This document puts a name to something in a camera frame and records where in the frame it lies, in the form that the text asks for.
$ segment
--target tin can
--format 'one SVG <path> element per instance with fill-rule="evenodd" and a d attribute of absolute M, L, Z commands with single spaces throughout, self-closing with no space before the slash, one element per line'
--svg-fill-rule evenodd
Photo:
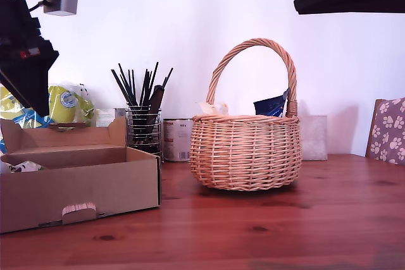
<path fill-rule="evenodd" d="M 163 158 L 165 161 L 190 161 L 192 120 L 163 120 Z"/>

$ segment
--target cable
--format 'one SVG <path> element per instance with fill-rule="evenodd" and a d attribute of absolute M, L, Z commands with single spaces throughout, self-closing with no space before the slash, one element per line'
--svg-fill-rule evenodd
<path fill-rule="evenodd" d="M 49 6 L 50 4 L 51 3 L 49 1 L 42 0 L 42 1 L 39 1 L 35 6 L 30 8 L 29 11 L 32 12 L 33 10 L 39 8 L 40 6 Z"/>

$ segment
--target basket handle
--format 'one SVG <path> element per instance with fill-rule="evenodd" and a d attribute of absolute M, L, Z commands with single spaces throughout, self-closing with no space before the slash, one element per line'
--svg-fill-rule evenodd
<path fill-rule="evenodd" d="M 287 117 L 297 116 L 297 78 L 296 78 L 296 68 L 294 62 L 292 61 L 290 54 L 282 48 L 276 42 L 266 39 L 266 38 L 256 38 L 247 40 L 236 47 L 234 47 L 225 57 L 221 60 L 220 64 L 216 67 L 213 72 L 213 77 L 211 83 L 209 84 L 208 95 L 206 102 L 208 104 L 214 104 L 215 101 L 215 90 L 216 85 L 220 79 L 222 71 L 225 69 L 229 61 L 234 58 L 238 53 L 253 46 L 265 46 L 273 49 L 280 57 L 283 59 L 285 66 L 287 67 L 287 72 L 289 76 L 289 94 L 287 100 Z"/>

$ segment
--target woven wicker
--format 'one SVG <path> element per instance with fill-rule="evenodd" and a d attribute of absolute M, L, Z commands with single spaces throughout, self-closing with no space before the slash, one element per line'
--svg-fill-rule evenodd
<path fill-rule="evenodd" d="M 256 191 L 288 185 L 301 167 L 296 101 L 296 69 L 290 55 L 269 39 L 251 39 L 234 47 L 213 72 L 206 102 L 214 104 L 222 71 L 239 52 L 266 46 L 283 59 L 289 78 L 286 117 L 199 115 L 193 117 L 190 166 L 207 187 Z"/>

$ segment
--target paw print fabric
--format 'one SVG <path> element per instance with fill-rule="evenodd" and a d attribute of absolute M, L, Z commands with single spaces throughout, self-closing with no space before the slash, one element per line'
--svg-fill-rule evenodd
<path fill-rule="evenodd" d="M 370 156 L 405 165 L 405 98 L 382 101 L 371 127 Z"/>

